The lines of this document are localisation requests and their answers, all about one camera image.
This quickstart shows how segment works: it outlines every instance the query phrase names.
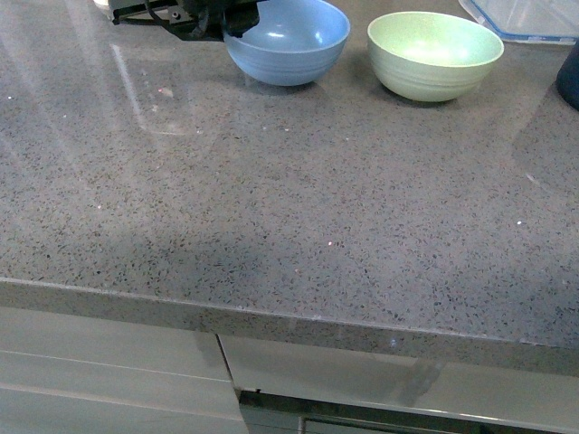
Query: cabinet drawer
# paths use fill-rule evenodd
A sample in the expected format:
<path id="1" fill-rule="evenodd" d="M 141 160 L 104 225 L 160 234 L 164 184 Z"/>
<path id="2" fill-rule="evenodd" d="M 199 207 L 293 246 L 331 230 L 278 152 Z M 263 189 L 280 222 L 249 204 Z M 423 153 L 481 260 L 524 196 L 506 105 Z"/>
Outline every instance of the cabinet drawer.
<path id="1" fill-rule="evenodd" d="M 0 352 L 1 389 L 241 419 L 230 381 L 98 363 Z"/>
<path id="2" fill-rule="evenodd" d="M 220 336 L 236 388 L 579 434 L 579 378 Z"/>
<path id="3" fill-rule="evenodd" d="M 376 431 L 375 429 L 364 429 L 358 427 L 348 427 L 330 423 L 320 423 L 307 421 L 304 434 L 396 434 L 393 431 Z"/>
<path id="4" fill-rule="evenodd" d="M 248 434 L 245 424 L 237 419 L 3 389 L 0 389 L 0 432 Z"/>
<path id="5" fill-rule="evenodd" d="M 0 307 L 0 350 L 229 380 L 214 335 Z"/>

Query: light green bowl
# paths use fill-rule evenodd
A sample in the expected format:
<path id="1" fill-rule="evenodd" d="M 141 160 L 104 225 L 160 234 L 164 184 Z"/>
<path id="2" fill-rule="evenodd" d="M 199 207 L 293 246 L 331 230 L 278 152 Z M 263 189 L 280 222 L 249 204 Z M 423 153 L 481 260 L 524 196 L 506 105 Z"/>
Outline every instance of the light green bowl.
<path id="1" fill-rule="evenodd" d="M 475 89 L 504 49 L 492 31 L 452 15 L 401 12 L 368 25 L 376 77 L 416 101 L 446 101 Z"/>

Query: kitchen counter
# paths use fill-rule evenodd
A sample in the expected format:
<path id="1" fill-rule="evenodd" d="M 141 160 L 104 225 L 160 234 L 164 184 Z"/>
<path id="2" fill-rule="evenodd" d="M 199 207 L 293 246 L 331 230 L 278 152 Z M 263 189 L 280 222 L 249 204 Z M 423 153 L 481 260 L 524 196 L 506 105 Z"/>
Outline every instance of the kitchen counter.
<path id="1" fill-rule="evenodd" d="M 335 4 L 342 56 L 286 89 L 90 0 L 3 0 L 0 305 L 579 375 L 570 48 L 412 103 L 365 29 L 458 1 Z"/>

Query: container lid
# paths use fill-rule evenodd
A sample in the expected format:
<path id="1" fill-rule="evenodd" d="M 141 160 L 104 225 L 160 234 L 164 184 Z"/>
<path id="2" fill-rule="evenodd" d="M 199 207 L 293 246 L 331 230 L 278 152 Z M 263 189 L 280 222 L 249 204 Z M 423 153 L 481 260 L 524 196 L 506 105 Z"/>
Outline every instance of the container lid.
<path id="1" fill-rule="evenodd" d="M 579 0 L 459 0 L 503 41 L 558 43 L 579 40 Z"/>

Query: dark bottle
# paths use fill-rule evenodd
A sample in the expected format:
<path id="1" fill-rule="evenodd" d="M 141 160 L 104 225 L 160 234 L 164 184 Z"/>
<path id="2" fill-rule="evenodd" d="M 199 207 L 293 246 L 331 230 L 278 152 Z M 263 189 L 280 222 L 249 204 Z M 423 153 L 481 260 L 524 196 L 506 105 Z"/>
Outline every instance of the dark bottle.
<path id="1" fill-rule="evenodd" d="M 579 110 L 579 42 L 559 70 L 556 83 L 563 99 Z"/>

